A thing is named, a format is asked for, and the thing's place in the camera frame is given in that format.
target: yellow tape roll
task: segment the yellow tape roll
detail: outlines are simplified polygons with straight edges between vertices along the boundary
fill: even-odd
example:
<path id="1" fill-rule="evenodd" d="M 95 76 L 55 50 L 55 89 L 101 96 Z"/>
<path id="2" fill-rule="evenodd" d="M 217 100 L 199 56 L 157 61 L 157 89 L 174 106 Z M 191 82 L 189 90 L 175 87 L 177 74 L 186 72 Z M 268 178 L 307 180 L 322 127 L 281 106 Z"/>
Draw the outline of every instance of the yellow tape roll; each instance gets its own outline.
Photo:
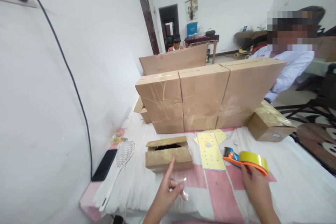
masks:
<path id="1" fill-rule="evenodd" d="M 239 153 L 239 161 L 244 162 L 250 162 L 253 164 L 256 164 L 258 166 L 261 166 L 266 170 L 267 173 L 269 173 L 268 165 L 266 159 L 264 159 L 262 156 L 252 153 L 252 152 L 240 152 Z"/>

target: person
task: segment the person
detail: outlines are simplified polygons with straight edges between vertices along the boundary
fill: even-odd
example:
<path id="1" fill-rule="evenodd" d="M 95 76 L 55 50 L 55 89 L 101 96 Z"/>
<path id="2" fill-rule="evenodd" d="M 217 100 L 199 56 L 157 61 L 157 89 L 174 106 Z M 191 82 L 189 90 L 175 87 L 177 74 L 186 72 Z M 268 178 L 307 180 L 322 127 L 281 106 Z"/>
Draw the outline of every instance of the person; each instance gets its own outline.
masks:
<path id="1" fill-rule="evenodd" d="M 177 184 L 175 180 L 171 178 L 174 163 L 175 158 L 173 158 L 162 179 L 158 192 L 149 208 L 143 224 L 159 224 L 179 195 L 186 200 L 183 193 L 183 184 Z M 271 190 L 267 179 L 254 167 L 249 166 L 249 168 L 252 172 L 251 176 L 248 174 L 245 166 L 241 167 L 243 182 L 246 187 L 248 198 L 257 212 L 261 223 L 280 224 L 280 220 L 273 208 Z"/>
<path id="2" fill-rule="evenodd" d="M 279 93 L 288 89 L 314 59 L 311 39 L 317 35 L 317 18 L 313 12 L 293 12 L 293 17 L 277 18 L 267 31 L 267 46 L 260 48 L 250 58 L 269 57 L 286 61 L 274 86 L 265 96 L 273 104 Z"/>
<path id="3" fill-rule="evenodd" d="M 168 49 L 168 51 L 176 51 L 176 50 L 179 50 L 179 49 L 184 49 L 183 46 L 181 46 L 181 37 L 178 33 L 175 33 L 173 36 L 172 36 L 172 40 L 173 40 L 173 46 L 170 47 Z"/>

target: orange shirt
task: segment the orange shirt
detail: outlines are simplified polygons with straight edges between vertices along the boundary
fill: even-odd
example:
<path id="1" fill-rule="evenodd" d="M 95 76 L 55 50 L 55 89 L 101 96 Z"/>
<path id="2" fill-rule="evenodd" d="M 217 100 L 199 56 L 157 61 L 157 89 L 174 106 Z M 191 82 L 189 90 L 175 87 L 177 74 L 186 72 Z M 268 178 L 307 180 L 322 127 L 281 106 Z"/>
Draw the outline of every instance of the orange shirt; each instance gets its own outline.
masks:
<path id="1" fill-rule="evenodd" d="M 170 48 L 168 49 L 168 51 L 175 51 L 174 46 L 170 47 Z"/>

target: bed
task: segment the bed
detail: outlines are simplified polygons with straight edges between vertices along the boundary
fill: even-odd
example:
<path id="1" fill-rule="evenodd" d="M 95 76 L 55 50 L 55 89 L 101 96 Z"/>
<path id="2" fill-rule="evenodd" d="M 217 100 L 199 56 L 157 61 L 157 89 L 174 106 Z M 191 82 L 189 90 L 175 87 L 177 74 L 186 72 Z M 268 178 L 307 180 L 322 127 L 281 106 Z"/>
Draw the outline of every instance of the bed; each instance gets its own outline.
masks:
<path id="1" fill-rule="evenodd" d="M 115 162 L 104 182 L 89 184 L 80 207 L 93 221 L 113 214 L 122 216 L 126 223 L 142 223 L 163 178 L 163 174 L 145 168 L 145 145 L 149 141 L 185 135 L 194 167 L 174 172 L 172 177 L 187 178 L 184 190 L 189 199 L 185 202 L 179 196 L 162 223 L 259 223 L 240 169 L 227 162 L 226 171 L 203 169 L 199 147 L 194 141 L 195 132 L 157 135 L 152 124 L 145 124 L 134 112 L 122 128 L 124 137 L 136 142 L 136 149 L 121 170 L 103 212 L 99 212 L 99 201 L 107 192 L 108 178 L 116 170 Z M 246 127 L 221 130 L 226 135 L 219 145 L 222 153 L 224 147 L 232 147 L 236 153 L 251 151 L 267 160 L 270 170 L 267 178 L 281 223 L 336 222 L 336 178 L 291 137 L 279 143 L 257 142 Z"/>

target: cardboard box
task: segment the cardboard box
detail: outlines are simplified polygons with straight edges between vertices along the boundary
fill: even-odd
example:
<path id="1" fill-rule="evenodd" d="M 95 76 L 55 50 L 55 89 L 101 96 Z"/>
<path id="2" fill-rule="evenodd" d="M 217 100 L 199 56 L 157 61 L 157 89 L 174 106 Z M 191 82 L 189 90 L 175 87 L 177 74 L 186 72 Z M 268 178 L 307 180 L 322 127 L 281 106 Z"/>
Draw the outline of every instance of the cardboard box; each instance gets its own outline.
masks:
<path id="1" fill-rule="evenodd" d="M 214 130 L 217 117 L 198 117 L 191 116 L 183 120 L 184 131 Z"/>
<path id="2" fill-rule="evenodd" d="M 251 119 L 253 113 L 254 112 L 252 110 L 237 111 L 236 113 L 233 113 L 233 111 L 230 111 L 229 113 L 220 111 L 218 114 L 216 129 L 245 126 Z"/>
<path id="3" fill-rule="evenodd" d="M 141 97 L 139 97 L 138 101 L 136 102 L 134 112 L 139 113 L 146 124 L 152 123 L 151 119 L 148 116 L 147 109 L 145 109 L 145 106 L 142 103 Z"/>
<path id="4" fill-rule="evenodd" d="M 202 117 L 217 117 L 219 109 L 222 105 L 221 101 L 209 96 L 208 100 L 183 102 L 184 117 L 202 116 Z"/>
<path id="5" fill-rule="evenodd" d="M 220 64 L 230 70 L 216 128 L 245 126 L 275 84 L 285 61 L 260 57 Z"/>
<path id="6" fill-rule="evenodd" d="M 183 120 L 170 122 L 153 122 L 154 129 L 158 134 L 183 133 Z"/>
<path id="7" fill-rule="evenodd" d="M 193 168 L 193 160 L 186 136 L 148 142 L 146 145 L 146 168 L 154 173 L 163 173 L 175 157 L 173 171 Z"/>
<path id="8" fill-rule="evenodd" d="M 254 139 L 268 142 L 280 142 L 296 130 L 290 120 L 265 100 L 255 110 L 247 127 Z"/>
<path id="9" fill-rule="evenodd" d="M 315 57 L 324 58 L 326 62 L 336 61 L 336 36 L 317 38 Z"/>
<path id="10" fill-rule="evenodd" d="M 217 117 L 229 69 L 219 64 L 179 70 L 184 117 Z"/>
<path id="11" fill-rule="evenodd" d="M 142 76 L 135 87 L 147 109 L 156 104 L 182 102 L 180 78 L 177 71 Z"/>
<path id="12" fill-rule="evenodd" d="M 144 75 L 159 74 L 180 69 L 204 66 L 207 61 L 208 45 L 188 47 L 183 50 L 166 52 L 139 58 Z"/>
<path id="13" fill-rule="evenodd" d="M 148 112 L 146 108 L 143 108 L 140 112 L 143 120 L 145 121 L 146 124 L 152 123 L 152 120 L 149 118 Z"/>
<path id="14" fill-rule="evenodd" d="M 155 104 L 146 107 L 152 122 L 168 122 L 183 120 L 182 103 Z"/>

